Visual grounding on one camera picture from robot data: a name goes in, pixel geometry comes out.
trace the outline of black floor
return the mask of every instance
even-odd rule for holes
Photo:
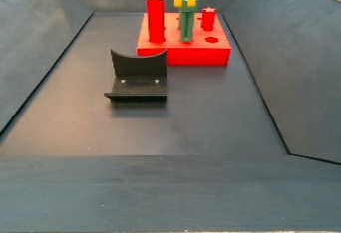
[[[0,230],[340,231],[341,167],[288,155],[227,29],[229,67],[169,68],[166,104],[103,96],[141,21],[92,17],[1,136]]]

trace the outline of hole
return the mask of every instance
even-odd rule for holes
[[[214,37],[207,37],[207,38],[205,38],[205,39],[206,39],[206,41],[207,41],[209,43],[217,43],[217,42],[218,42],[218,39],[214,38]]]

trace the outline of red base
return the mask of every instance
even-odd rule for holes
[[[201,16],[195,14],[194,40],[183,43],[178,29],[178,13],[166,13],[166,41],[149,42],[149,18],[145,15],[141,36],[138,41],[138,55],[150,56],[167,49],[167,62],[170,66],[226,66],[230,56],[230,44],[215,17],[214,30],[203,31]]]

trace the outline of black plastic part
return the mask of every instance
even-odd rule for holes
[[[167,99],[167,51],[150,57],[130,57],[111,50],[115,69],[111,100]]]

